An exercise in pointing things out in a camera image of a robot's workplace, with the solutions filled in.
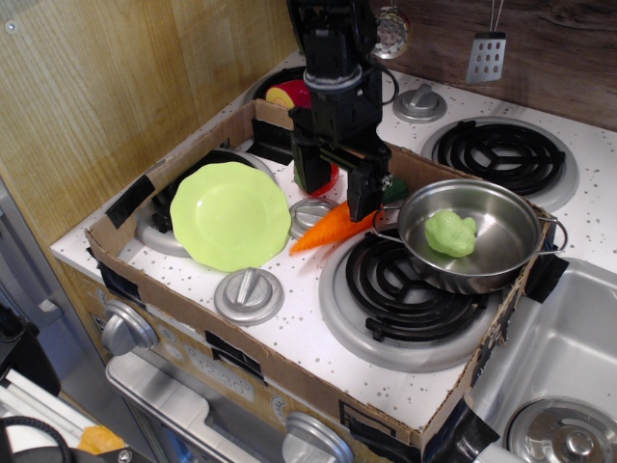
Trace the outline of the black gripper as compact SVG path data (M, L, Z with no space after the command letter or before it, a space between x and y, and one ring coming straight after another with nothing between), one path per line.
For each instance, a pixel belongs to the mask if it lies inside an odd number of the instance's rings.
M297 183L308 194L323 190L332 163L346 170L352 222L379 209L391 185L390 151L377 135L383 117L382 73L365 71L343 89L310 88L311 107L290 111Z

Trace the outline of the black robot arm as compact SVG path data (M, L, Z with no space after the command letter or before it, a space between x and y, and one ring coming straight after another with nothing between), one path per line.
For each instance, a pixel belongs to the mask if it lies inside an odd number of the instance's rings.
M290 1L294 34L304 54L308 108L294 108L292 155L300 187L313 193L346 171L349 216L359 222L379 209L391 183L391 151L377 134L384 67L371 56L377 23L366 1Z

